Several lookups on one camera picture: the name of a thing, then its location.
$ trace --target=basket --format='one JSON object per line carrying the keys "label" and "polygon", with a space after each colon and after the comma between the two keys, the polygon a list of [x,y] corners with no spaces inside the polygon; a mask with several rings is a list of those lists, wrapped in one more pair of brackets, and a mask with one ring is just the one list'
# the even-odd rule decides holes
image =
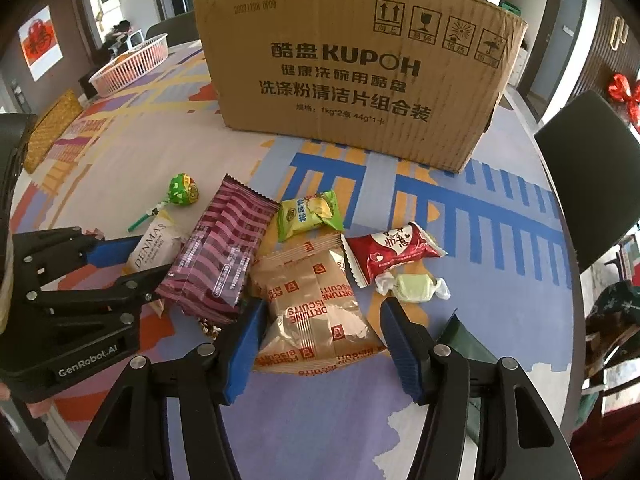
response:
{"label": "basket", "polygon": [[160,34],[103,66],[89,78],[89,83],[94,85],[100,97],[107,97],[151,72],[167,57],[166,34]]}

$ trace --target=red candy package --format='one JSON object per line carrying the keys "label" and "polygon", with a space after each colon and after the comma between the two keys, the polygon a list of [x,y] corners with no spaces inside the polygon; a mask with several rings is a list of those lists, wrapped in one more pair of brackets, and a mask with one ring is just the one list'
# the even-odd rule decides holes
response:
{"label": "red candy package", "polygon": [[358,286],[370,285],[386,270],[423,258],[447,254],[431,235],[415,222],[383,233],[344,238],[344,251]]}
{"label": "red candy package", "polygon": [[156,292],[215,324],[238,317],[246,272],[280,204],[225,175]]}

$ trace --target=cardboard box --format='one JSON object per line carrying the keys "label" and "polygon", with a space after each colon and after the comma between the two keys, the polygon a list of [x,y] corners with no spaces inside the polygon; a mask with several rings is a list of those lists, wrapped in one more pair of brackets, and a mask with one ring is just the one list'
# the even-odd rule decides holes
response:
{"label": "cardboard box", "polygon": [[484,0],[193,0],[225,124],[460,171],[526,23]]}

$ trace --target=human hand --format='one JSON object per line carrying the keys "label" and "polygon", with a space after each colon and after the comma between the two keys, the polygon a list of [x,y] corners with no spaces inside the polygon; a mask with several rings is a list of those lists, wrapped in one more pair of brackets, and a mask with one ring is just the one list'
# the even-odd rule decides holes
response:
{"label": "human hand", "polygon": [[[11,392],[6,384],[0,383],[0,400],[9,400],[11,398]],[[53,401],[51,399],[41,400],[40,402],[34,402],[33,404],[27,404],[27,408],[33,418],[38,418],[47,413]]]}

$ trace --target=red bow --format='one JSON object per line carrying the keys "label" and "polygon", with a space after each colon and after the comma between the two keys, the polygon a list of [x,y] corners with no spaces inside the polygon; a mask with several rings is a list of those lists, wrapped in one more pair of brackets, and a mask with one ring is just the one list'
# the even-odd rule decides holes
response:
{"label": "red bow", "polygon": [[636,83],[632,93],[628,79],[617,73],[613,75],[613,81],[609,84],[608,90],[612,99],[620,103],[626,102],[626,111],[631,124],[640,134],[640,84]]}

